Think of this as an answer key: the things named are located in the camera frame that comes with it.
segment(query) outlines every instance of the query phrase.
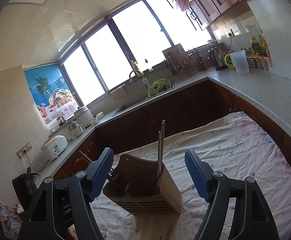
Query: rice cooker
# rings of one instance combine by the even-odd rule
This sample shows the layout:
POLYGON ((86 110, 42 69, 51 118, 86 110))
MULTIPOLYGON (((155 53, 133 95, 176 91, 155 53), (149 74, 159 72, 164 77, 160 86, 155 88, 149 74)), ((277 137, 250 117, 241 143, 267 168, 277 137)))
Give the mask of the rice cooker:
POLYGON ((42 146, 41 151, 49 161, 57 158, 61 152, 68 146, 66 138, 63 135, 57 135, 47 140, 42 146))
POLYGON ((79 124, 82 124, 84 128, 91 125, 91 121, 95 119, 87 106, 79 107, 77 111, 74 112, 74 116, 78 120, 79 124))

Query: wooden utensil holder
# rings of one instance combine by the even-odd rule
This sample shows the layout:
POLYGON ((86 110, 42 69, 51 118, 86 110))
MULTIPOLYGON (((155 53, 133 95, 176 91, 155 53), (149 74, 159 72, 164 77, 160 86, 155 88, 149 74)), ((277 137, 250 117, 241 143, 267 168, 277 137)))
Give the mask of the wooden utensil holder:
POLYGON ((169 171, 162 164, 157 178, 158 162, 123 154, 114 169, 112 182, 103 193, 133 215, 166 212, 181 213, 181 194, 169 171))

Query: green vegetable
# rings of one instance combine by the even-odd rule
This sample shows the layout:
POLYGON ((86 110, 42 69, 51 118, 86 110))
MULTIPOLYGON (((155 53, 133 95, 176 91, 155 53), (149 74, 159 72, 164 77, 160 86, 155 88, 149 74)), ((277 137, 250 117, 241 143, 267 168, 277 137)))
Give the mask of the green vegetable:
POLYGON ((154 88, 154 92, 153 92, 154 96, 164 91, 167 91, 170 88, 165 84, 165 81, 155 81, 152 84, 152 86, 154 88))

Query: bottle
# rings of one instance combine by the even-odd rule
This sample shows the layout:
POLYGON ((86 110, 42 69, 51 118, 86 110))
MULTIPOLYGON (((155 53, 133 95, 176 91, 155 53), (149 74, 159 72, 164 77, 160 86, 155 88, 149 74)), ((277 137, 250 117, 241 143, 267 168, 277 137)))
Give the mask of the bottle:
POLYGON ((266 42, 264 43, 265 47, 266 47, 266 56, 271 59, 271 55, 270 55, 270 51, 269 51, 269 47, 268 44, 266 44, 266 42))
POLYGON ((261 49, 260 49, 259 43, 255 39, 254 36, 250 37, 250 42, 251 42, 252 54, 253 55, 261 55, 261 49))
MULTIPOLYGON (((137 63, 136 61, 131 60, 131 63, 132 63, 132 67, 133 67, 133 69, 135 69, 135 70, 140 70, 139 67, 138 67, 138 63, 137 63)), ((136 74, 137 74, 138 77, 141 77, 141 76, 143 75, 143 73, 142 73, 142 75, 141 75, 140 72, 136 72, 136 74)))
POLYGON ((258 42, 261 50, 261 55, 266 57, 266 46, 263 35, 258 35, 258 42))

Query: kitchen sink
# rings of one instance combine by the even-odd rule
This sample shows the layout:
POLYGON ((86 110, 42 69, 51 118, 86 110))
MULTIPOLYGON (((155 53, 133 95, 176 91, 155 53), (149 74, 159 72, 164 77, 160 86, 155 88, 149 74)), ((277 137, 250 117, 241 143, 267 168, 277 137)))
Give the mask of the kitchen sink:
MULTIPOLYGON (((174 89, 174 82, 172 82, 172 87, 171 87, 170 89, 168 89, 167 91, 170 91, 171 89, 174 89)), ((121 107, 119 108, 119 110, 116 111, 115 114, 112 115, 112 116, 115 116, 116 114, 119 114, 119 113, 121 113, 122 111, 127 110, 127 109, 131 108, 132 106, 136 106, 136 105, 138 105, 138 104, 140 104, 140 103, 142 103, 142 102, 144 102, 144 101, 147 101, 147 100, 149 100, 149 99, 150 99, 150 98, 148 97, 148 94, 144 94, 144 95, 142 95, 142 96, 139 96, 138 98, 133 99, 132 101, 125 103, 125 104, 124 104, 123 106, 121 106, 121 107)))

